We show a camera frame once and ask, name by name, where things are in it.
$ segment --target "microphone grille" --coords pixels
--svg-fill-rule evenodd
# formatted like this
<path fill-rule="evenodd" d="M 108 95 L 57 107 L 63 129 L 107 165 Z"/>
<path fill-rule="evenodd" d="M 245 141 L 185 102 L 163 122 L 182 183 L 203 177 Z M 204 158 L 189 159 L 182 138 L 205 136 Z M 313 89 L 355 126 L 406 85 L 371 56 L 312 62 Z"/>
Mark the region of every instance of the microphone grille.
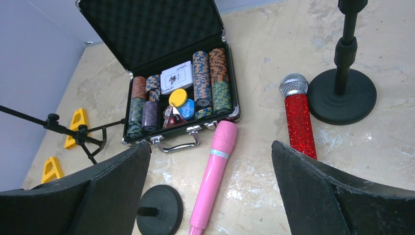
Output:
<path fill-rule="evenodd" d="M 307 79 L 299 73 L 290 73 L 282 79 L 279 91 L 284 97 L 292 94 L 307 94 Z"/>

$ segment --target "metal handle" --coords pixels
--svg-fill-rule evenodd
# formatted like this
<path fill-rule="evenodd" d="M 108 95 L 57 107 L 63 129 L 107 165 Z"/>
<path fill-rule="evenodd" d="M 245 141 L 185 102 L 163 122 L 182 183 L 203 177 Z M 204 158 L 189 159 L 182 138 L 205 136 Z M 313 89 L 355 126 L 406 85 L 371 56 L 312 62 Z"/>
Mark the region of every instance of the metal handle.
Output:
<path fill-rule="evenodd" d="M 197 132 L 201 129 L 202 128 L 200 126 L 194 126 L 194 127 L 189 127 L 186 130 L 187 132 L 189 132 L 189 135 L 191 135 L 195 139 L 194 143 L 184 143 L 184 144 L 176 145 L 171 148 L 165 148 L 161 144 L 161 140 L 163 139 L 163 136 L 152 137 L 151 141 L 153 144 L 157 145 L 157 148 L 163 153 L 172 153 L 172 152 L 176 152 L 180 150 L 195 148 L 200 144 L 200 139 L 199 139 L 199 136 L 197 135 Z"/>

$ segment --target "microphone stand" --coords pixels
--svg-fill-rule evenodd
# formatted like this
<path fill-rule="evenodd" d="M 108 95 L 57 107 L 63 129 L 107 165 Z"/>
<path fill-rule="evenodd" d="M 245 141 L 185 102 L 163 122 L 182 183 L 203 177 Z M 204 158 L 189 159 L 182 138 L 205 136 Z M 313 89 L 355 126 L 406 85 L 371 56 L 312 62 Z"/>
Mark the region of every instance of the microphone stand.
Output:
<path fill-rule="evenodd" d="M 369 77 L 351 70 L 357 52 L 354 37 L 357 14 L 368 0 L 339 0 L 345 15 L 343 37 L 336 45 L 334 63 L 337 68 L 315 77 L 308 87 L 310 113 L 320 121 L 333 125 L 348 125 L 364 119 L 375 106 L 376 88 Z"/>
<path fill-rule="evenodd" d="M 91 160 L 93 164 L 96 164 L 96 160 L 94 159 L 94 156 L 97 155 L 105 146 L 107 143 L 107 127 L 115 126 L 118 124 L 124 124 L 125 118 L 121 119 L 120 121 L 112 122 L 106 125 L 98 126 L 95 128 L 88 129 L 87 125 L 79 125 L 78 131 L 72 131 L 62 125 L 59 124 L 59 115 L 57 114 L 49 114 L 47 115 L 46 121 L 37 119 L 35 117 L 20 113 L 18 111 L 6 108 L 4 106 L 0 105 L 0 112 L 4 112 L 7 114 L 10 114 L 12 116 L 22 118 L 24 120 L 39 124 L 43 126 L 45 129 L 57 132 L 59 134 L 64 134 L 68 136 L 72 136 L 72 138 L 75 139 L 75 143 L 82 147 L 82 149 L 85 151 L 85 153 L 88 156 L 88 159 Z M 90 132 L 102 130 L 102 140 L 97 140 L 94 138 L 91 138 L 88 136 Z M 95 150 L 94 152 L 90 152 L 88 148 L 85 146 L 85 143 L 92 143 L 95 145 L 98 145 L 99 148 Z"/>

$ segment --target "sequined microphone handle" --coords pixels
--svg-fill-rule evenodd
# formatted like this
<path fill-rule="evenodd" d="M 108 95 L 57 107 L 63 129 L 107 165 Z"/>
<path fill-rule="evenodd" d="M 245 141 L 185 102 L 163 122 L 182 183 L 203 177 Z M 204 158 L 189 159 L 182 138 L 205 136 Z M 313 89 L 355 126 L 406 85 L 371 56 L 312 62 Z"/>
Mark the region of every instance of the sequined microphone handle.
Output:
<path fill-rule="evenodd" d="M 285 112 L 291 147 L 310 158 L 317 159 L 307 96 L 294 94 L 286 97 Z"/>
<path fill-rule="evenodd" d="M 209 161 L 197 194 L 190 218 L 189 235 L 201 235 L 208 225 L 210 212 L 215 202 L 226 161 L 235 145 L 237 128 L 235 123 L 221 121 L 212 139 Z"/>

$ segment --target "blue round token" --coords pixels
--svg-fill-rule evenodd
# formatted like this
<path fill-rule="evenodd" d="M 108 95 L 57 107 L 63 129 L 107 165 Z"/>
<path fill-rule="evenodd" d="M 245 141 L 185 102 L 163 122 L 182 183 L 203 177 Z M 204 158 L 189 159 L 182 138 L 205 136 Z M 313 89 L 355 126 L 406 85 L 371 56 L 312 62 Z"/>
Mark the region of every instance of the blue round token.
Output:
<path fill-rule="evenodd" d="M 187 99 L 184 105 L 180 106 L 178 110 L 184 119 L 192 119 L 194 116 L 194 101 L 192 99 Z"/>

